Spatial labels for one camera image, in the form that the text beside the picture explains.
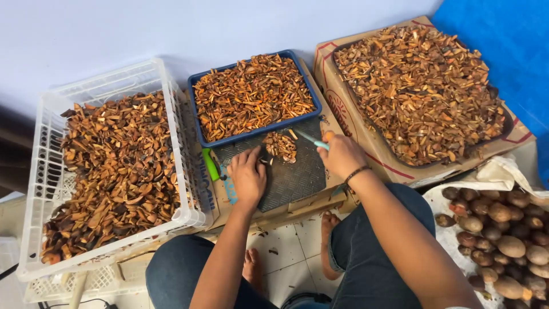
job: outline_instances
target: pile of chopped pieces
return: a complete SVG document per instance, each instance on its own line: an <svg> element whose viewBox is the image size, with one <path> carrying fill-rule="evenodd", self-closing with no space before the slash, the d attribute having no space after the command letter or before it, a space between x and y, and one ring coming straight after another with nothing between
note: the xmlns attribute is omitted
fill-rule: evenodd
<svg viewBox="0 0 549 309"><path fill-rule="evenodd" d="M488 67L456 36L394 26L334 59L362 115L409 165L453 162L467 156L466 147L502 133L505 117L497 89L488 86Z"/></svg>
<svg viewBox="0 0 549 309"><path fill-rule="evenodd" d="M170 221L180 197L162 91L101 107L75 103L62 116L63 161L76 173L76 192L43 226L43 263Z"/></svg>
<svg viewBox="0 0 549 309"><path fill-rule="evenodd" d="M314 111L294 62L259 55L233 68L212 70L193 86L202 133L208 142L249 132Z"/></svg>
<svg viewBox="0 0 549 309"><path fill-rule="evenodd" d="M266 145L265 147L270 155L283 158L284 161L289 163L296 162L295 155L297 154L297 148L291 137L276 132L269 132L263 139L263 143Z"/></svg>

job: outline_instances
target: hand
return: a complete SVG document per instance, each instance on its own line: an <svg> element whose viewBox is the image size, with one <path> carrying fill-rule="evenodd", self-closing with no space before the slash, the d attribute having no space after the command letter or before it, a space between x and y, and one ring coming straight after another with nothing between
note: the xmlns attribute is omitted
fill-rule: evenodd
<svg viewBox="0 0 549 309"><path fill-rule="evenodd" d="M333 135L333 132L326 132L322 141L330 145L330 151L322 147L316 148L328 171L346 179L356 169L368 165L364 149L354 140L344 135L333 135L328 141L326 136L329 135Z"/></svg>
<svg viewBox="0 0 549 309"><path fill-rule="evenodd" d="M231 160L227 174L234 183L238 202L246 207L246 211L255 211L259 199L265 192L267 176L265 165L257 161L261 147L245 150Z"/></svg>

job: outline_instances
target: green knife handle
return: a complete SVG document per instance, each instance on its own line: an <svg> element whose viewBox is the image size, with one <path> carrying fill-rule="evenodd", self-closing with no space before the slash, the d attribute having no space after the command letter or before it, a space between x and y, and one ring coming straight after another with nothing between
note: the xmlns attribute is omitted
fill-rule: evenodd
<svg viewBox="0 0 549 309"><path fill-rule="evenodd" d="M208 169L208 173L210 173L211 181L216 181L219 179L219 173L217 172L217 168L215 167L214 160L210 157L210 151L209 148L202 149L202 157L204 158L204 163L206 164L206 168Z"/></svg>

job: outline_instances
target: jeans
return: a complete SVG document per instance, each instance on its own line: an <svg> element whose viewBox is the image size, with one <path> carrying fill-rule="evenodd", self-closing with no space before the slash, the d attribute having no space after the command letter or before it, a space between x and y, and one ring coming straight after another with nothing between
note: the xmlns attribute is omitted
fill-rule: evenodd
<svg viewBox="0 0 549 309"><path fill-rule="evenodd" d="M386 186L434 236L433 213L421 195L405 185ZM330 308L421 308L383 251L362 205L335 226L328 244L330 266L344 272ZM145 273L156 309L189 307L213 247L211 241L201 237L181 235L158 248ZM244 278L234 307L276 308Z"/></svg>

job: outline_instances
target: cutting board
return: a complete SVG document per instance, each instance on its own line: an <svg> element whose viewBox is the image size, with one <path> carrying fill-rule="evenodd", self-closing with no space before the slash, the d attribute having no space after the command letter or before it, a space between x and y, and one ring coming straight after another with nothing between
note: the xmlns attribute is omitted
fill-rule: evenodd
<svg viewBox="0 0 549 309"><path fill-rule="evenodd" d="M317 117L293 124L276 132L292 138L288 129L299 129L318 140L322 136L320 132L320 119ZM291 164L285 162L282 158L273 158L272 155L267 153L265 144L262 143L266 135L267 133L257 135L234 144L212 149L223 171L231 163L231 159L235 155L246 149L261 146L260 157L267 162L265 164L267 167L267 188L257 206L261 212L275 209L326 188L324 164L316 152L316 146L312 142L300 135L298 135L297 140L292 138L297 148L295 156L297 162ZM271 158L273 158L273 163L269 165L268 162L271 161Z"/></svg>

